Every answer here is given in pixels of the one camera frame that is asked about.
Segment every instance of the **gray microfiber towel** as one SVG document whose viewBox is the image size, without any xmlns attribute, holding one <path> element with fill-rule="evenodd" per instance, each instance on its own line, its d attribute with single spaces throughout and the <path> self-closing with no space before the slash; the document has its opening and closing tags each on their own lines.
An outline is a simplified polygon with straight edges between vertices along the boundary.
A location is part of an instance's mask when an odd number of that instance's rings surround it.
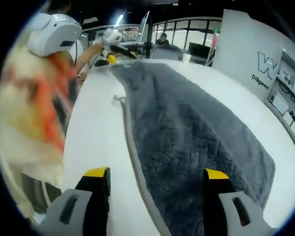
<svg viewBox="0 0 295 236">
<path fill-rule="evenodd" d="M 165 64 L 134 62 L 111 72 L 127 93 L 146 188 L 173 236 L 204 234 L 204 168 L 226 173 L 265 207 L 275 164 L 228 108 Z"/>
</svg>

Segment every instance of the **white table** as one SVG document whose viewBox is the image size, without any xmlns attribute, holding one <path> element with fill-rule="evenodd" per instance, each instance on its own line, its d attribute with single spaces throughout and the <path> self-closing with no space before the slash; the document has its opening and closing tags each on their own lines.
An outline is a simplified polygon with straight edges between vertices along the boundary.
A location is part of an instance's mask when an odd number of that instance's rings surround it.
<svg viewBox="0 0 295 236">
<path fill-rule="evenodd" d="M 172 60 L 142 61 L 166 63 L 226 105 L 250 128 L 276 164 L 264 218 L 272 227 L 281 226 L 295 207 L 295 146 L 279 120 L 246 88 L 212 68 Z M 87 77 L 73 109 L 64 150 L 63 190 L 74 188 L 87 170 L 109 166 L 109 235 L 157 236 L 136 185 L 122 108 L 113 100 L 114 95 L 125 96 L 124 88 L 109 71 L 97 70 Z"/>
</svg>

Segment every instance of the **ceiling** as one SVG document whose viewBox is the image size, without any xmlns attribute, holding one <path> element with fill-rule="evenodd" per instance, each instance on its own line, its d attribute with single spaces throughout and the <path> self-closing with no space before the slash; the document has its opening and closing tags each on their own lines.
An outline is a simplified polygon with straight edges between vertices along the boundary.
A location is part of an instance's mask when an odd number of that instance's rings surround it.
<svg viewBox="0 0 295 236">
<path fill-rule="evenodd" d="M 170 2 L 178 2 L 178 6 L 173 6 Z M 89 29 L 111 25 L 116 21 L 116 15 L 120 14 L 125 14 L 125 24 L 139 24 L 148 10 L 153 23 L 157 23 L 192 16 L 222 17 L 223 9 L 233 9 L 247 12 L 251 18 L 277 29 L 295 41 L 288 27 L 295 26 L 293 2 L 295 0 L 72 0 L 70 14 L 80 22 L 96 17 L 97 22 L 83 25 L 84 29 Z"/>
</svg>

